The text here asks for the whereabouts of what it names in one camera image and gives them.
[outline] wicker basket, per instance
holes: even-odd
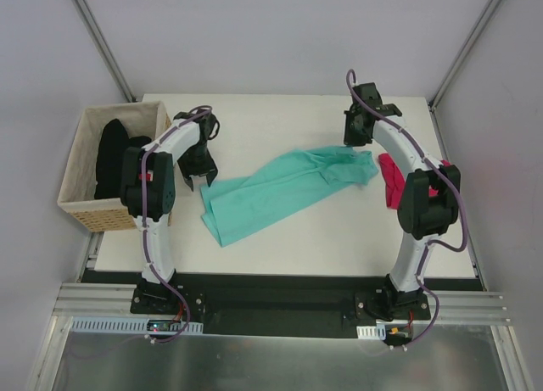
[[[171,122],[162,102],[127,103],[85,109],[71,147],[59,206],[91,232],[134,228],[134,221],[119,198],[94,200],[96,159],[102,130],[118,118],[129,137],[146,135],[155,139]]]

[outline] red cloth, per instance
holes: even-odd
[[[441,163],[445,166],[450,165],[446,160],[442,160]],[[401,194],[404,192],[406,185],[404,176],[389,154],[379,155],[379,165],[381,166],[381,173],[383,173],[384,183],[386,184],[387,207],[389,209],[398,209],[400,207]],[[430,196],[435,196],[436,194],[438,194],[437,191],[430,188]]]

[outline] white wall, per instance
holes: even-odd
[[[487,0],[87,0],[145,92],[433,96]]]
[[[505,0],[438,107],[475,249],[543,389],[543,0]]]
[[[71,0],[0,0],[0,382],[24,389],[86,232],[56,205],[77,121],[122,102]]]

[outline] folded teal cloth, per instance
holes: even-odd
[[[202,219],[225,247],[353,183],[366,185],[377,173],[371,152],[350,147],[295,149],[252,176],[203,185]]]

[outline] tabletop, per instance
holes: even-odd
[[[219,170],[217,180],[249,176],[294,148],[341,145],[348,96],[146,94],[143,101],[164,102],[173,118],[179,111],[208,104],[221,122],[219,136],[208,143]],[[436,158],[438,140],[424,98],[383,97],[403,112],[407,129]],[[378,167],[384,152],[369,150]],[[204,183],[198,179],[195,186]],[[387,209],[379,172],[367,186],[350,186],[247,238],[221,248],[201,220],[204,204],[196,187],[183,183],[176,167],[176,203],[170,226],[171,253],[177,272],[384,276],[396,261],[402,230],[395,210]],[[97,271],[141,271],[143,251],[137,230],[106,232]],[[460,222],[444,240],[458,245]],[[460,254],[437,247],[426,276],[473,278],[467,250]]]

